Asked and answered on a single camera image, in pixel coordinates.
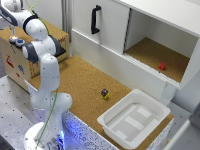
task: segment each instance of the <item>black handle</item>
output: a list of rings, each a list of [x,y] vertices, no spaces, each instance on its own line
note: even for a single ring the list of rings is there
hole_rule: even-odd
[[[92,10],[92,25],[91,25],[91,31],[92,31],[92,34],[96,34],[98,33],[100,30],[96,28],[96,12],[101,10],[101,7],[96,5],[96,8],[94,8]]]

